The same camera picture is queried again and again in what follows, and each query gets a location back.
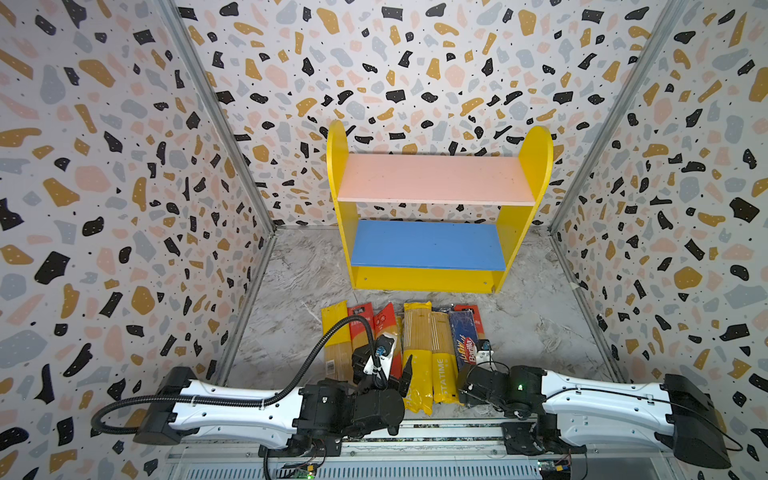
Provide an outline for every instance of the side wall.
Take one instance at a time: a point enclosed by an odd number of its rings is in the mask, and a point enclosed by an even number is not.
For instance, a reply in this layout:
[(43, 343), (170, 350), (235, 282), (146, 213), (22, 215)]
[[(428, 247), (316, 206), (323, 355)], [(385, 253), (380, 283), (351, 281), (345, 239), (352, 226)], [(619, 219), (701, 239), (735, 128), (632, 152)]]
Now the side wall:
[(692, 2), (556, 237), (634, 382), (681, 373), (768, 469), (765, 2)]
[[(664, 0), (301, 4), (179, 0), (275, 223), (336, 222), (327, 128), (350, 148), (516, 155), (555, 135), (549, 224)], [(495, 221), (497, 207), (366, 204), (363, 217)]]
[(264, 232), (154, 4), (0, 13), (0, 476), (157, 478), (91, 415), (213, 375)]

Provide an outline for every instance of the blue shelf board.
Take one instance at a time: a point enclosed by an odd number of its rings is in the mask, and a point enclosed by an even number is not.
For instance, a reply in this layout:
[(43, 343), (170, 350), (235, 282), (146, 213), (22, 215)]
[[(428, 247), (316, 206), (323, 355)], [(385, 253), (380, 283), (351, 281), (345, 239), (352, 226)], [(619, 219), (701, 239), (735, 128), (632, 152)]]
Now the blue shelf board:
[(361, 220), (353, 266), (504, 271), (495, 225)]

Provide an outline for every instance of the yellow shelf frame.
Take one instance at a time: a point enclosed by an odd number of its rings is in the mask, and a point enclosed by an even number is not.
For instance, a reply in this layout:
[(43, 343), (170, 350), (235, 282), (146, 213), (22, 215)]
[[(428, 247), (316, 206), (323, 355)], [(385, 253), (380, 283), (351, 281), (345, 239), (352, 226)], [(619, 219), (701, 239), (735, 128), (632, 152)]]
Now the yellow shelf frame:
[(536, 216), (549, 185), (554, 163), (552, 137), (544, 127), (533, 127), (525, 136), (518, 159), (525, 172), (531, 193), (536, 199), (532, 207), (503, 206), (496, 221), (496, 231), (506, 270), (437, 270), (422, 268), (385, 268), (353, 266), (352, 251), (357, 234), (357, 204), (339, 201), (349, 147), (344, 125), (334, 120), (328, 129), (328, 183), (336, 209), (344, 257), (352, 287), (360, 290), (403, 290), (453, 293), (497, 293), (501, 291), (525, 234)]

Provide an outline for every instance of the yellow pasta package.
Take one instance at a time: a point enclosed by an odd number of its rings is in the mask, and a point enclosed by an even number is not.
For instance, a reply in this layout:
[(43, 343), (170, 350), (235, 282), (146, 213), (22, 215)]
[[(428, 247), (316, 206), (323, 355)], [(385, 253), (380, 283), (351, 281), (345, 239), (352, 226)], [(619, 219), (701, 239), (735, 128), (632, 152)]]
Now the yellow pasta package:
[[(346, 301), (327, 306), (323, 313), (323, 334), (346, 318)], [(341, 327), (326, 343), (323, 353), (326, 357), (326, 377), (340, 382), (352, 382), (352, 337), (349, 324)]]
[(413, 375), (406, 408), (432, 414), (432, 303), (406, 303), (402, 322), (402, 362), (411, 358)]
[(459, 403), (458, 367), (448, 314), (432, 312), (432, 390), (437, 403)]

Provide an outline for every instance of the blue pasta package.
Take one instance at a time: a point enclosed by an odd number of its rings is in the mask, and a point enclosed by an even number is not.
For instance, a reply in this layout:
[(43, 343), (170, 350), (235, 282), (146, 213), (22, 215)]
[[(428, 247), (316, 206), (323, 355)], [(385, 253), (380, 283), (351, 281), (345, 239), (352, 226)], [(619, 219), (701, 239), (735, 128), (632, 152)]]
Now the blue pasta package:
[(464, 365), (477, 364), (478, 333), (471, 310), (450, 312), (449, 322), (453, 335), (453, 349), (459, 371)]

